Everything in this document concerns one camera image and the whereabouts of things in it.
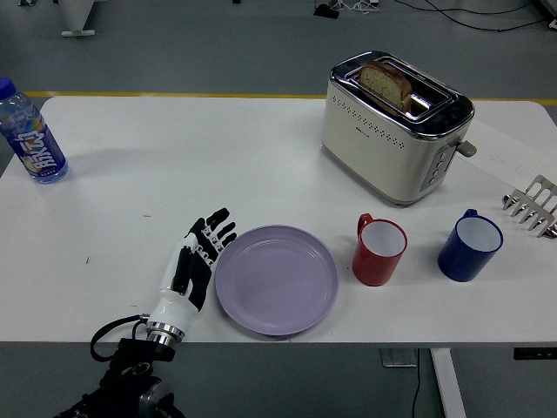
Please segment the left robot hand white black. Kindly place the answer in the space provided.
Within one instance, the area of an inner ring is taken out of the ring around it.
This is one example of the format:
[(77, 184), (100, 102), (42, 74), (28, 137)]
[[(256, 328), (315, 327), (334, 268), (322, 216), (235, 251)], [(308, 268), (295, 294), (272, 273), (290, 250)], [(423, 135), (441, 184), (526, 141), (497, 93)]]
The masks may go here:
[(159, 287), (159, 302), (147, 320), (148, 338), (184, 338), (189, 322), (204, 303), (212, 267), (237, 234), (221, 208), (198, 219), (174, 250)]

